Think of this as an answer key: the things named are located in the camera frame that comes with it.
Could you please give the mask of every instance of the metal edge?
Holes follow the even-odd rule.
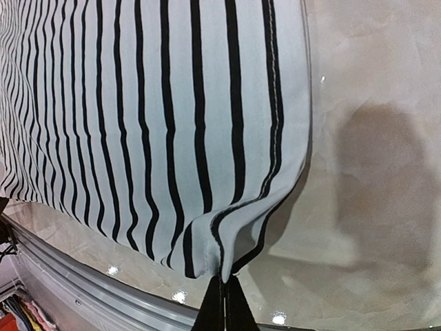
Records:
[[[0,302],[5,301],[7,298],[17,293],[18,289],[26,291],[26,288],[21,284],[18,279],[13,279],[8,284],[2,286],[0,288]]]
[[[0,219],[12,226],[21,249],[48,274],[62,279],[67,287],[133,328],[190,330],[193,326],[198,310],[121,283],[53,248],[10,217],[1,215]],[[262,331],[299,330],[272,325],[259,325],[259,328]]]

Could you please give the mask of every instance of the yellow fabric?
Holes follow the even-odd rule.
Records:
[[[20,306],[23,312],[25,313],[26,317],[28,318],[29,322],[32,324],[32,329],[34,329],[34,331],[43,331],[38,325],[38,323],[35,321],[35,318],[32,316],[32,313],[29,312],[29,310],[26,308],[26,306],[23,305],[22,303],[20,303]]]

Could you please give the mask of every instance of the red fabric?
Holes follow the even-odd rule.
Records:
[[[12,314],[7,314],[4,318],[0,319],[0,331],[19,331]]]

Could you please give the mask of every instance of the black and white striped cloth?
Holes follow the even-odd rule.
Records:
[[[261,249],[309,136],[300,0],[0,0],[0,196],[187,277]]]

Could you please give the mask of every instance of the stitching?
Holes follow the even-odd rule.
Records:
[[[278,113],[278,100],[277,100],[277,90],[276,90],[276,78],[277,78],[277,73],[276,73],[276,52],[274,49],[274,22],[273,22],[273,8],[271,6],[271,0],[267,0],[268,2],[268,9],[269,9],[269,31],[270,33],[270,38],[269,38],[269,43],[271,44],[271,55],[272,55],[272,64],[271,64],[271,68],[272,68],[272,72],[273,72],[273,90],[274,90],[274,107],[275,107],[275,111],[276,113]],[[277,138],[277,132],[278,132],[278,127],[279,127],[279,118],[278,116],[276,116],[276,127],[274,130],[274,144],[273,144],[273,149],[274,149],[274,154],[273,154],[273,158],[274,160],[276,160],[277,158],[277,151],[276,151],[276,146],[277,146],[277,142],[276,142],[276,138]],[[274,167],[271,169],[271,172],[269,173],[269,176],[265,179],[265,183],[264,183],[264,188],[267,187],[267,184],[269,182],[269,179],[272,178],[272,175],[274,174],[274,171],[276,170],[276,166],[274,164]]]

